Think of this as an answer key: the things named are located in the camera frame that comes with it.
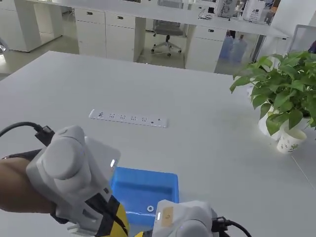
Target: power outlet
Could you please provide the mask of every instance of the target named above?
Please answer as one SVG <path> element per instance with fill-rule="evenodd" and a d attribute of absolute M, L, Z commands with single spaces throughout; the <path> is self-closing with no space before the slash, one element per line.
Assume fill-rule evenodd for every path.
<path fill-rule="evenodd" d="M 126 122 L 131 124 L 152 127 L 167 127 L 167 119 L 154 116 L 131 115 L 126 113 L 114 113 L 101 110 L 92 110 L 89 115 L 89 118 L 115 122 Z"/>

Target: metal washer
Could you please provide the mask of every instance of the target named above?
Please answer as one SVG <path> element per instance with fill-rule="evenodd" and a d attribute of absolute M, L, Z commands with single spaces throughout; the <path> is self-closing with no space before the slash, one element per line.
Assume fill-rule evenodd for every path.
<path fill-rule="evenodd" d="M 147 207 L 147 211 L 153 212 L 153 211 L 154 211 L 154 207 L 153 207 L 153 206 L 148 206 L 148 207 Z"/>

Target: green leaves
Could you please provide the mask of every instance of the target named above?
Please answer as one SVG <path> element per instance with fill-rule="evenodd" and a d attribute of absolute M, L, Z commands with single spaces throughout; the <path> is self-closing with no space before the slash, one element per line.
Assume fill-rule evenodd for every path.
<path fill-rule="evenodd" d="M 288 120 L 288 113 L 273 114 L 267 118 L 266 126 L 272 136 L 280 130 L 281 125 Z"/>
<path fill-rule="evenodd" d="M 294 80 L 295 76 L 297 75 L 297 71 L 293 67 L 291 67 L 289 65 L 280 66 L 279 70 L 281 70 L 282 72 L 288 74 L 292 80 Z"/>
<path fill-rule="evenodd" d="M 305 85 L 304 85 L 301 81 L 299 81 L 299 80 L 294 80 L 294 81 L 292 82 L 292 84 L 289 85 L 289 87 L 298 89 L 298 90 L 300 90 L 301 92 L 304 92 L 304 86 L 305 86 Z"/>
<path fill-rule="evenodd" d="M 285 103 L 291 96 L 295 95 L 296 91 L 292 91 L 290 94 L 288 94 L 288 91 L 282 91 L 281 93 L 276 95 L 276 100 L 274 103 L 274 107 L 277 109 L 279 108 L 283 103 Z"/>
<path fill-rule="evenodd" d="M 306 84 L 306 85 L 316 85 L 316 78 L 305 76 L 301 79 L 301 82 Z"/>
<path fill-rule="evenodd" d="M 273 58 L 277 58 L 280 62 L 282 62 L 283 61 L 283 56 L 282 55 L 280 55 L 280 54 L 272 54 L 271 55 L 271 57 L 273 57 Z"/>
<path fill-rule="evenodd" d="M 293 103 L 291 101 L 285 101 L 280 107 L 279 107 L 279 112 L 287 112 L 293 108 Z"/>
<path fill-rule="evenodd" d="M 264 115 L 267 114 L 267 112 L 269 111 L 269 109 L 271 108 L 271 104 L 269 103 L 265 103 L 261 106 L 260 108 L 260 119 L 262 119 L 264 117 Z"/>
<path fill-rule="evenodd" d="M 254 95 L 268 95 L 270 93 L 271 93 L 271 90 L 268 87 L 264 87 L 264 86 L 256 87 L 255 86 L 252 89 L 251 96 L 254 96 Z"/>
<path fill-rule="evenodd" d="M 280 61 L 278 68 L 273 68 L 271 57 Z M 316 127 L 316 54 L 304 51 L 284 57 L 279 54 L 261 57 L 237 75 L 241 77 L 234 81 L 231 92 L 240 85 L 255 85 L 251 93 L 252 105 L 255 109 L 261 106 L 260 118 L 268 115 L 270 134 L 277 132 L 287 119 L 289 128 L 293 128 L 308 114 L 312 121 L 309 125 Z"/>
<path fill-rule="evenodd" d="M 268 68 L 272 67 L 272 61 L 269 59 L 268 56 L 261 57 L 258 62 L 257 62 L 257 67 L 259 68 L 260 66 L 267 66 Z"/>
<path fill-rule="evenodd" d="M 288 128 L 294 128 L 303 118 L 303 113 L 297 109 L 292 110 L 288 118 Z"/>
<path fill-rule="evenodd" d="M 280 85 L 271 84 L 269 85 L 269 89 L 273 91 L 274 93 L 276 93 L 279 86 Z"/>
<path fill-rule="evenodd" d="M 251 77 L 251 78 L 257 78 L 257 77 L 261 77 L 261 78 L 266 78 L 267 76 L 267 72 L 261 68 L 254 68 L 254 67 L 251 67 L 249 68 L 251 70 L 251 73 L 248 75 L 248 77 Z"/>
<path fill-rule="evenodd" d="M 290 66 L 290 67 L 294 67 L 295 65 L 298 64 L 298 62 L 300 61 L 300 58 L 291 58 L 291 57 L 287 57 L 285 58 L 281 63 L 280 66 Z"/>
<path fill-rule="evenodd" d="M 236 89 L 237 86 L 247 85 L 249 83 L 250 83 L 250 79 L 248 77 L 240 77 L 237 80 L 235 80 L 235 82 L 232 84 L 232 86 L 229 89 L 233 93 L 233 91 Z"/>
<path fill-rule="evenodd" d="M 262 105 L 267 100 L 266 95 L 258 95 L 252 100 L 252 106 L 254 109 L 256 109 L 258 106 Z"/>

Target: blue tray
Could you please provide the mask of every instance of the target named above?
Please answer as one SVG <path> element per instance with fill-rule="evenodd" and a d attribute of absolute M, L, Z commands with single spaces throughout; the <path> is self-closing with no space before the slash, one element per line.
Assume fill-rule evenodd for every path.
<path fill-rule="evenodd" d="M 111 180 L 115 198 L 125 208 L 129 223 L 154 226 L 157 203 L 179 203 L 178 176 L 171 173 L 117 167 Z"/>

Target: office chair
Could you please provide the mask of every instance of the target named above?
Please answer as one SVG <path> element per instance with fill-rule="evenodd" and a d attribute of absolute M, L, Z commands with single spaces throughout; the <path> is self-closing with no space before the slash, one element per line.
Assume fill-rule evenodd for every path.
<path fill-rule="evenodd" d="M 168 6 L 173 8 L 183 8 L 182 0 L 158 0 L 159 6 Z M 168 57 L 171 56 L 171 48 L 178 49 L 178 52 L 181 53 L 182 49 L 179 46 L 176 46 L 175 44 L 169 42 L 170 36 L 182 36 L 183 31 L 180 29 L 180 23 L 177 22 L 170 22 L 170 21 L 160 21 L 160 20 L 154 20 L 154 36 L 156 34 L 159 35 L 165 35 L 166 40 L 163 43 L 160 43 L 158 45 L 154 44 L 154 47 L 152 48 L 152 52 L 155 51 L 156 48 L 166 46 L 168 51 Z"/>

